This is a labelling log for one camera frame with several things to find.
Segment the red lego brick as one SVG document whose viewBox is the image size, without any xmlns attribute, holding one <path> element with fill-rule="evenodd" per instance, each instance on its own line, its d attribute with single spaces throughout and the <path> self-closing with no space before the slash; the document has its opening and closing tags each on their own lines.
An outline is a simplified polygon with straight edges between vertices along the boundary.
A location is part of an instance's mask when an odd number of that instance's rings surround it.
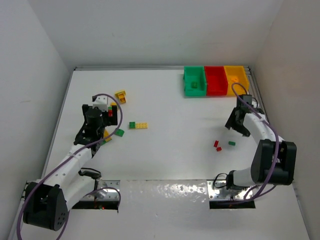
<svg viewBox="0 0 320 240">
<path fill-rule="evenodd" d="M 218 147 L 218 145 L 219 145 L 219 141 L 218 141 L 218 140 L 216 140 L 216 141 L 214 142 L 213 146 L 214 146 L 215 148 L 217 148 L 217 147 Z"/>
</svg>

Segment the tan lego plate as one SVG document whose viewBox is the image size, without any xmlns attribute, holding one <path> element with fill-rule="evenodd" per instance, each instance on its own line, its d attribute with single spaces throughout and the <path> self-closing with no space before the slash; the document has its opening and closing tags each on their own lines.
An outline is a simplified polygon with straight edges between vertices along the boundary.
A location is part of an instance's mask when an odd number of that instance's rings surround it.
<svg viewBox="0 0 320 240">
<path fill-rule="evenodd" d="M 147 122 L 136 122 L 135 129 L 147 129 L 148 123 Z"/>
</svg>

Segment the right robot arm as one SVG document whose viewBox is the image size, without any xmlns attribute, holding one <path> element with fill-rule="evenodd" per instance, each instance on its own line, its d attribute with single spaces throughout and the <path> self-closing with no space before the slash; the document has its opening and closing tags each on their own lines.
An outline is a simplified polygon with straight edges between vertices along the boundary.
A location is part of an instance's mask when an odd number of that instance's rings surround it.
<svg viewBox="0 0 320 240">
<path fill-rule="evenodd" d="M 254 108 L 252 96 L 241 94 L 236 100 L 225 127 L 244 137 L 253 137 L 257 144 L 251 166 L 232 170 L 226 177 L 226 189 L 240 191 L 261 186 L 267 181 L 275 186 L 288 186 L 294 180 L 297 146 L 285 141 L 271 128 L 262 109 Z"/>
</svg>

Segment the green square lego brick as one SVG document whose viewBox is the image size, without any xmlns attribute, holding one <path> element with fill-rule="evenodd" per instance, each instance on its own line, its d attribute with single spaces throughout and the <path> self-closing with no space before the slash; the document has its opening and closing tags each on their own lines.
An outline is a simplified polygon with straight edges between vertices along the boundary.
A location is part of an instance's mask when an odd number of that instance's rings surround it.
<svg viewBox="0 0 320 240">
<path fill-rule="evenodd" d="M 196 81 L 192 81 L 192 82 L 191 82 L 191 87 L 192 87 L 193 89 L 196 89 L 196 88 L 198 87 L 198 83 L 197 83 Z"/>
</svg>

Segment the orange lego piece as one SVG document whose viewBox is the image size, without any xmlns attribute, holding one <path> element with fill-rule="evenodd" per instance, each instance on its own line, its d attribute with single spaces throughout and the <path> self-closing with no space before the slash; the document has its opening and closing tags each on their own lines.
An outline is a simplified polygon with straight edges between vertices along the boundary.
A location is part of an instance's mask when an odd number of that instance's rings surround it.
<svg viewBox="0 0 320 240">
<path fill-rule="evenodd" d="M 236 76 L 231 76 L 231 77 L 230 77 L 230 80 L 231 80 L 233 83 L 238 83 L 238 82 L 239 82 L 239 79 L 238 79 Z"/>
</svg>

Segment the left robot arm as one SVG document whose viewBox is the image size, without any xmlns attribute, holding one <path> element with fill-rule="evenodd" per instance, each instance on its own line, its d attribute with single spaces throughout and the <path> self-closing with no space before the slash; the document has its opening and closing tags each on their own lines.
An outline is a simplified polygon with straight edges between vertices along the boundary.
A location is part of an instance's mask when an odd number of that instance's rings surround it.
<svg viewBox="0 0 320 240">
<path fill-rule="evenodd" d="M 102 146 L 105 128 L 118 125 L 118 110 L 115 105 L 103 108 L 84 104 L 82 113 L 84 123 L 65 158 L 47 176 L 28 184 L 21 214 L 25 224 L 58 231 L 70 209 L 94 190 L 94 175 L 81 169 Z"/>
</svg>

